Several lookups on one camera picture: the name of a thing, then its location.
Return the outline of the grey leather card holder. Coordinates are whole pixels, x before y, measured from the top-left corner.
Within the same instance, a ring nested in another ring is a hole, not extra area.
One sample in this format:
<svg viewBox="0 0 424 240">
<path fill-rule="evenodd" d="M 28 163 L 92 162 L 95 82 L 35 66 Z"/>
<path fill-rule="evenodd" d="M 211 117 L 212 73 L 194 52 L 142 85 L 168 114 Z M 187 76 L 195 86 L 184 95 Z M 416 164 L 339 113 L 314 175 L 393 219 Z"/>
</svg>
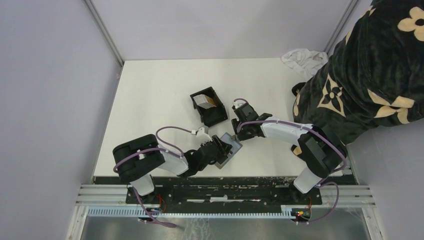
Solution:
<svg viewBox="0 0 424 240">
<path fill-rule="evenodd" d="M 215 162 L 215 166 L 222 169 L 243 147 L 243 145 L 237 141 L 234 135 L 230 135 L 228 132 L 224 133 L 219 140 L 222 145 L 221 149 L 223 150 L 223 153 L 219 154 L 219 157 Z"/>
</svg>

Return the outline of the black plastic card box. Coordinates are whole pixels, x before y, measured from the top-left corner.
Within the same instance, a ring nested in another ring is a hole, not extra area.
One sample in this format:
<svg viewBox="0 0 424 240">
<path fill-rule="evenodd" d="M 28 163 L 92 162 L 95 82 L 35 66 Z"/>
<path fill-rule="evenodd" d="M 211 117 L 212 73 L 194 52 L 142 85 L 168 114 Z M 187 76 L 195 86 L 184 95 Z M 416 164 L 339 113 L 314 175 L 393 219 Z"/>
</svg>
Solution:
<svg viewBox="0 0 424 240">
<path fill-rule="evenodd" d="M 205 126 L 212 127 L 228 120 L 226 108 L 211 86 L 191 94 L 190 99 Z"/>
</svg>

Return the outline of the stack of credit cards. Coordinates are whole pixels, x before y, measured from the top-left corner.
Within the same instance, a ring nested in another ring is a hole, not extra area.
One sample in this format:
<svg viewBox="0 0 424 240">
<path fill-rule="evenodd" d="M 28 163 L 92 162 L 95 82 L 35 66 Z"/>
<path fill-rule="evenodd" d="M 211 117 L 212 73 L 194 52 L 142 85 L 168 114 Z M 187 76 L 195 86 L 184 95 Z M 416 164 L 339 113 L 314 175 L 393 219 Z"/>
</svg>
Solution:
<svg viewBox="0 0 424 240">
<path fill-rule="evenodd" d="M 203 108 L 203 109 L 210 109 L 210 108 L 214 108 L 217 106 L 217 104 L 214 102 L 214 100 L 205 95 L 205 94 L 199 94 L 199 95 L 195 95 L 193 97 L 194 103 Z"/>
</svg>

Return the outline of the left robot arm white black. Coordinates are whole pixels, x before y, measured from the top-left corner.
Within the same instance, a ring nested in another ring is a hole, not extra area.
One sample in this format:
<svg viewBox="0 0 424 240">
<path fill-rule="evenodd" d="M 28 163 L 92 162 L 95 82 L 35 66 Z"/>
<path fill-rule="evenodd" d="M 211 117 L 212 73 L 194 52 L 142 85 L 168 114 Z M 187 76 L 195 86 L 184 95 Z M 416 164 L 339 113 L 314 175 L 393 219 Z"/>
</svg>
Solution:
<svg viewBox="0 0 424 240">
<path fill-rule="evenodd" d="M 198 149 L 188 150 L 180 156 L 159 144 L 153 134 L 148 134 L 113 149 L 113 171 L 122 183 L 134 187 L 138 197 L 149 204 L 158 195 L 151 171 L 162 169 L 178 177 L 191 177 L 209 165 L 221 169 L 241 148 L 242 144 L 225 133 L 222 137 L 213 135 Z"/>
</svg>

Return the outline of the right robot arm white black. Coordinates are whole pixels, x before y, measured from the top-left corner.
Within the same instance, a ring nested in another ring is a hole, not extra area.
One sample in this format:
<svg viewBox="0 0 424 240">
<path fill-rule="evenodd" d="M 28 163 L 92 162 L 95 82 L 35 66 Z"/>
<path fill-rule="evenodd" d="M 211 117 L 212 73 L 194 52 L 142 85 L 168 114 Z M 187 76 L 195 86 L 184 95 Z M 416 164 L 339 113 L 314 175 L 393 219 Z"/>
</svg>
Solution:
<svg viewBox="0 0 424 240">
<path fill-rule="evenodd" d="M 348 152 L 342 141 L 327 125 L 314 125 L 281 120 L 269 113 L 259 115 L 244 99 L 233 101 L 232 119 L 235 138 L 245 141 L 252 138 L 278 139 L 299 148 L 298 157 L 306 164 L 291 183 L 289 199 L 302 204 L 309 191 L 320 185 L 330 174 L 347 166 Z"/>
</svg>

